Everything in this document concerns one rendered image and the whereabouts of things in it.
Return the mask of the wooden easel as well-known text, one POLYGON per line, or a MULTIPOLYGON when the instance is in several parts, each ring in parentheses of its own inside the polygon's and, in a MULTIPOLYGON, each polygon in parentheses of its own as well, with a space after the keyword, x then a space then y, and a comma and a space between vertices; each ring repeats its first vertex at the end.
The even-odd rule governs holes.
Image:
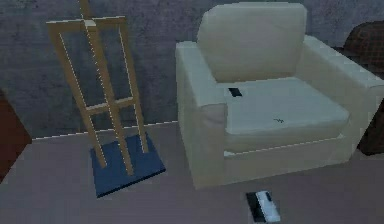
POLYGON ((94 129, 91 117, 96 114, 108 112, 126 172, 128 175, 133 175, 134 168, 128 151, 128 145, 125 141, 123 126, 119 115, 121 108, 130 106, 134 108, 141 149, 144 153, 147 153, 149 149, 144 128, 144 117, 141 109, 136 71, 129 46, 127 18, 125 16, 93 17, 91 15, 89 1, 78 0, 78 2, 80 6, 81 19, 48 21, 46 25, 48 27, 49 37, 54 45, 54 49, 64 70, 65 79, 73 94, 91 143, 94 146, 100 166, 105 168, 107 166, 107 160, 104 156, 104 152, 94 129), (107 59, 104 54, 100 37, 100 31, 102 29, 109 28, 116 28, 119 33, 125 69, 128 76, 128 84, 131 92, 131 96, 127 98, 116 99, 112 88, 107 59), (86 34, 96 66, 97 75, 103 88, 105 98, 104 103, 92 106, 86 105, 71 59, 62 38, 62 34, 66 32, 84 32, 86 34))

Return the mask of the reddish brown cabinet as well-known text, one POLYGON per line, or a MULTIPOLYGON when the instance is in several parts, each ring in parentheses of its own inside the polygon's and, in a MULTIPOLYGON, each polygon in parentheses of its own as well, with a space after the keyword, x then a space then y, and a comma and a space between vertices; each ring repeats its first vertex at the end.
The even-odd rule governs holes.
POLYGON ((0 183, 11 170, 31 136, 17 116, 6 94, 0 89, 0 183))

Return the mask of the black and white remote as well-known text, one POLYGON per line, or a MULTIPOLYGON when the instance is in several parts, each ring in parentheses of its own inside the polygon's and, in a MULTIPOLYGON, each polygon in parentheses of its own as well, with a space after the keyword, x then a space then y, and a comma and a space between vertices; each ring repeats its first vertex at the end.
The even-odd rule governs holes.
POLYGON ((249 192, 246 199, 255 224, 277 223, 281 216, 268 191, 249 192))

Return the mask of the blue flat board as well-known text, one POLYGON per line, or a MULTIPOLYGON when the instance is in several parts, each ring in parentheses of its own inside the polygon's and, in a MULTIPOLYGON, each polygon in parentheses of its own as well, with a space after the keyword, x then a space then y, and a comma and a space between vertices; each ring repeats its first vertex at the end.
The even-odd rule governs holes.
POLYGON ((130 185, 139 183, 166 171, 151 138, 146 135, 148 152, 141 149, 141 141, 138 135, 128 136, 125 141, 134 169, 133 175, 128 175, 125 170, 120 149, 116 141, 102 146, 107 166, 102 168, 99 164, 95 149, 91 148, 89 154, 92 161, 94 186, 96 197, 100 198, 114 193, 130 185))

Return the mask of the dark brown checked sofa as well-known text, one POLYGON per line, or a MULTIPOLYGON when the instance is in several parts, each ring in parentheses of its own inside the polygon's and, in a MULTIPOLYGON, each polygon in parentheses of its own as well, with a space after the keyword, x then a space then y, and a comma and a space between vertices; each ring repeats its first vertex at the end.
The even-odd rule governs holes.
MULTIPOLYGON (((384 20, 354 27, 343 48, 352 60, 384 80, 384 20)), ((384 153, 384 99, 358 149, 367 156, 384 153)))

